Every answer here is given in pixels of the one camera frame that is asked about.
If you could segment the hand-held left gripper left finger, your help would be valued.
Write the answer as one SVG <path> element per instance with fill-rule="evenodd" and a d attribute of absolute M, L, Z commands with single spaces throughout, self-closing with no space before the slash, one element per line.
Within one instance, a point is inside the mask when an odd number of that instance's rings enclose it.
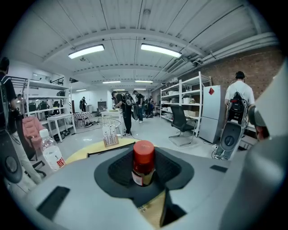
<path fill-rule="evenodd" d="M 28 215 L 41 230 L 151 230 L 153 226 L 130 199 L 114 198 L 97 185 L 96 167 L 124 150 L 112 150 L 74 161 L 45 179 L 27 195 Z M 53 220 L 37 211 L 57 187 L 70 191 Z"/>

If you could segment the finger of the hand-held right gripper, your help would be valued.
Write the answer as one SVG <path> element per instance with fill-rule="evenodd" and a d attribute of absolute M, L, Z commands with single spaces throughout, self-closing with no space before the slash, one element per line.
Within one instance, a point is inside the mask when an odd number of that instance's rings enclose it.
<path fill-rule="evenodd" d="M 255 105 L 251 106 L 248 109 L 248 118 L 249 122 L 256 128 L 256 127 L 266 127 L 266 123 L 261 116 L 261 113 L 257 109 Z"/>

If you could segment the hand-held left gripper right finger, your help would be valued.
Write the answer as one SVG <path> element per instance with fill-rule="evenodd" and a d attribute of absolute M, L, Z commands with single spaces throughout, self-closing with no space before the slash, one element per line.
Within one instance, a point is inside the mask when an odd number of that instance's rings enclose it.
<path fill-rule="evenodd" d="M 182 159 L 194 168 L 194 176 L 182 189 L 171 190 L 173 204 L 182 208 L 186 215 L 166 227 L 219 227 L 223 208 L 208 204 L 212 193 L 220 185 L 225 173 L 212 169 L 213 165 L 229 168 L 229 161 L 221 161 L 175 150 L 162 148 L 174 157 Z"/>

